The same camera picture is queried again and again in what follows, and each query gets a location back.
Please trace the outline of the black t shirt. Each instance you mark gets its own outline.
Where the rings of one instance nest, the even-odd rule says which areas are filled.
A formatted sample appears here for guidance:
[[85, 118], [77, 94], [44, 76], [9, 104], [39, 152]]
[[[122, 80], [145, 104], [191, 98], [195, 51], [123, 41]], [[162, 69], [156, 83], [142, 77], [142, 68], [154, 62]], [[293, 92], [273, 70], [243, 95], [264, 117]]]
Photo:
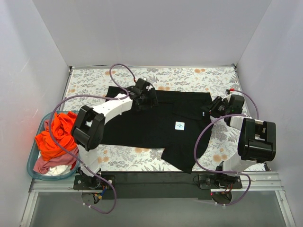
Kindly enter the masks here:
[[[163, 148], [161, 159], [191, 173], [194, 147], [202, 130], [211, 122], [202, 107], [212, 101], [210, 93], [158, 90], [158, 106], [145, 111], [130, 110], [106, 123], [102, 144], [138, 148]], [[196, 156], [208, 147], [212, 130], [202, 136]]]

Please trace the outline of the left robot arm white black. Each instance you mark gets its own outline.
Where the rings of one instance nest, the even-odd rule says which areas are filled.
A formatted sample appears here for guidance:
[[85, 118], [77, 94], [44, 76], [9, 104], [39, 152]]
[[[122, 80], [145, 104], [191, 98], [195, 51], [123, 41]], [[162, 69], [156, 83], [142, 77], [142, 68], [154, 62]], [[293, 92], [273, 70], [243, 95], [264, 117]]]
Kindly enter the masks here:
[[150, 82], [138, 79], [134, 86], [122, 89], [118, 95], [95, 107], [84, 105], [71, 130], [81, 159], [80, 170], [90, 189], [100, 186], [101, 171], [97, 147], [101, 144], [106, 123], [130, 110], [142, 111], [158, 105], [156, 89]]

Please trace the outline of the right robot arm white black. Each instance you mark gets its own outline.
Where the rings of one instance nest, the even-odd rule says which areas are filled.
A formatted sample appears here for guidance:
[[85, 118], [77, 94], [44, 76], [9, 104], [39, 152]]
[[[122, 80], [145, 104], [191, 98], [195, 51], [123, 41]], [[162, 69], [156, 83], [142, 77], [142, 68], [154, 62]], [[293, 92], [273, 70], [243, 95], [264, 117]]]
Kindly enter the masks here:
[[[276, 124], [242, 114], [244, 102], [243, 96], [229, 94], [224, 98], [218, 96], [208, 104], [206, 109], [216, 119], [201, 132], [194, 147], [197, 165], [205, 171], [216, 173], [214, 182], [220, 188], [227, 187], [232, 181], [231, 177], [241, 175], [257, 163], [272, 161], [276, 155]], [[237, 153], [222, 162], [215, 171], [206, 169], [199, 164], [196, 157], [199, 140], [214, 123], [225, 118], [228, 126], [240, 131]]]

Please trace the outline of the floral patterned table mat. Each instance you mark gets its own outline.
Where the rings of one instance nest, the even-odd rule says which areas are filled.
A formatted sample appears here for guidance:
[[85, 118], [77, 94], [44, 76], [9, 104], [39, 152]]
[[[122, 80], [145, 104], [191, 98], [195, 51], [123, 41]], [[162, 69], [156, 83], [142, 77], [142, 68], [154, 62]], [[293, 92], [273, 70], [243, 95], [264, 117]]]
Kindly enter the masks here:
[[[225, 96], [226, 90], [240, 90], [240, 82], [233, 67], [218, 68], [124, 68], [73, 69], [64, 96], [69, 100], [61, 106], [63, 111], [76, 111], [83, 105], [96, 106], [104, 102], [110, 86], [127, 87], [135, 78], [144, 78], [158, 90], [181, 92], [208, 92], [212, 98]], [[217, 122], [206, 152], [193, 167], [215, 169], [237, 151], [239, 131]], [[102, 171], [176, 171], [175, 167], [161, 159], [161, 149], [131, 148], [101, 145], [98, 162]]]

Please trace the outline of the orange t shirt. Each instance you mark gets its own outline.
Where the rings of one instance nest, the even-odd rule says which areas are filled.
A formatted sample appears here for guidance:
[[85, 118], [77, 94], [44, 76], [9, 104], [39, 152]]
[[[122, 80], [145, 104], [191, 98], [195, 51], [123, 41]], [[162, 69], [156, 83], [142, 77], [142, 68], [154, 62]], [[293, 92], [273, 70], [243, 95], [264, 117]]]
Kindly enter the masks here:
[[50, 140], [47, 140], [46, 148], [50, 149], [50, 147], [52, 147], [56, 149], [58, 153], [66, 150], [77, 153], [77, 145], [74, 138], [71, 136], [71, 130], [76, 118], [77, 114], [74, 112], [68, 112], [66, 114], [55, 113], [53, 115], [53, 120], [49, 121], [48, 124], [50, 137], [54, 144], [52, 144]]

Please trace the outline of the white t shirt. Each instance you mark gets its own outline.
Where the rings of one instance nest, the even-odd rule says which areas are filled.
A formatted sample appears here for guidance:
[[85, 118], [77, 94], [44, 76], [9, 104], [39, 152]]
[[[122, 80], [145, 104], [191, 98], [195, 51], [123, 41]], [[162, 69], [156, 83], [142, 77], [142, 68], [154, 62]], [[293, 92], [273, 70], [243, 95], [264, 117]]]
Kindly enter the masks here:
[[71, 165], [59, 165], [50, 167], [48, 172], [45, 174], [45, 176], [60, 176], [67, 174], [71, 171]]

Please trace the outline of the teal plastic laundry basket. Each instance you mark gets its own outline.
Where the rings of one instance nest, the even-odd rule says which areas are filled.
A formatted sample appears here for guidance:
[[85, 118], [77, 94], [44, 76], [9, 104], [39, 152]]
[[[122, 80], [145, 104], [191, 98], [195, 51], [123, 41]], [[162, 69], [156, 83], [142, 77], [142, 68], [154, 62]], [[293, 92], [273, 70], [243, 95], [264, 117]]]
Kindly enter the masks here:
[[34, 171], [34, 166], [39, 157], [40, 157], [40, 150], [38, 149], [36, 140], [34, 139], [34, 142], [33, 142], [30, 154], [29, 154], [29, 158], [27, 161], [27, 172], [33, 179], [42, 180], [42, 181], [59, 181], [59, 180], [69, 178], [76, 172], [76, 170], [78, 169], [78, 167], [80, 165], [79, 162], [76, 161], [75, 164], [73, 165], [73, 168], [69, 169], [67, 172], [65, 171], [63, 174], [56, 175], [56, 176], [42, 175], [42, 174], [39, 174]]

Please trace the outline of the pink t shirt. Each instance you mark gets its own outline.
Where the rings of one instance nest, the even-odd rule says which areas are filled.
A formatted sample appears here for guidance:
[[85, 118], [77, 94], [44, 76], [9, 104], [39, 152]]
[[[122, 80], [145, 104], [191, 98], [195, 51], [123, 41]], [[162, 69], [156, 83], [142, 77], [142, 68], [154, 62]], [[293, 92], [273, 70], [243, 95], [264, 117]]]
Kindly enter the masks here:
[[77, 161], [76, 158], [67, 154], [65, 151], [60, 151], [59, 153], [56, 149], [50, 147], [50, 149], [46, 148], [46, 141], [50, 140], [52, 144], [54, 144], [53, 140], [50, 137], [50, 133], [48, 130], [49, 120], [44, 121], [45, 130], [40, 134], [35, 136], [35, 140], [40, 150], [40, 157], [36, 161], [34, 166], [34, 171], [39, 174], [46, 174], [50, 167], [59, 166], [59, 165], [71, 165], [71, 169], [73, 165]]

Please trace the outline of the aluminium frame rail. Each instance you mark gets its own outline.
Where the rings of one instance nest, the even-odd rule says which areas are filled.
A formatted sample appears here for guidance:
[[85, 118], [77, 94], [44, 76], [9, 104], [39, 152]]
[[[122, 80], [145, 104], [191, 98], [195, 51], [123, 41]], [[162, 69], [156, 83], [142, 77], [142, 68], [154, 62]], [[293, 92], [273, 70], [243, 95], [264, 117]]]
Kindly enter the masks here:
[[250, 172], [242, 188], [210, 200], [197, 198], [117, 199], [107, 191], [97, 204], [107, 215], [88, 208], [91, 190], [78, 175], [47, 182], [34, 180], [21, 225], [23, 227], [293, 227], [278, 173]]

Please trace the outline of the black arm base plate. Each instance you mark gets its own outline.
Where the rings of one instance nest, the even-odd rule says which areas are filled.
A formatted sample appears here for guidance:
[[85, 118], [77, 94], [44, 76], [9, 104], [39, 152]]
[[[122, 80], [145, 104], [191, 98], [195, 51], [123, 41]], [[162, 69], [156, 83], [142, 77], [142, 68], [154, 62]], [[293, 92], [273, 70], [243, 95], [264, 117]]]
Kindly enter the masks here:
[[212, 173], [192, 172], [103, 172], [119, 199], [197, 198], [210, 200], [211, 190], [241, 189], [240, 178], [233, 183]]

